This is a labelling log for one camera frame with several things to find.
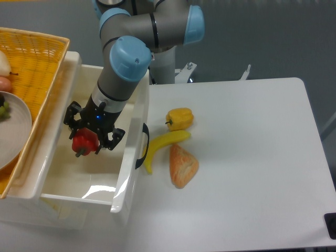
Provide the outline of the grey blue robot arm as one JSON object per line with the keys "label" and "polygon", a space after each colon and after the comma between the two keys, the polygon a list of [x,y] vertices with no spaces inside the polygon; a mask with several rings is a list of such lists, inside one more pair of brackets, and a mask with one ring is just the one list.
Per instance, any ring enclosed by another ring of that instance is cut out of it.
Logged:
{"label": "grey blue robot arm", "polygon": [[93,147],[75,148],[77,156],[102,148],[113,150],[125,132],[114,125],[152,55],[160,49],[201,41],[205,34],[202,9],[187,1],[147,1],[150,11],[139,13],[136,1],[93,1],[99,18],[103,70],[87,104],[72,102],[64,124],[73,139],[81,129],[96,135]]}

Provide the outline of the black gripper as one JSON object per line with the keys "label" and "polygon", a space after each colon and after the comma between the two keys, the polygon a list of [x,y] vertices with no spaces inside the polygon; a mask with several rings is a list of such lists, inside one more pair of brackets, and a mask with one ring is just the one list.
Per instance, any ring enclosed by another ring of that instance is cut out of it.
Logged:
{"label": "black gripper", "polygon": [[64,124],[71,131],[69,135],[70,140],[82,128],[87,128],[96,133],[99,145],[95,154],[98,154],[102,148],[112,151],[123,139],[125,131],[114,126],[120,114],[121,111],[108,112],[106,101],[99,102],[99,105],[96,105],[92,96],[90,96],[84,108],[76,101],[73,101],[67,107]]}

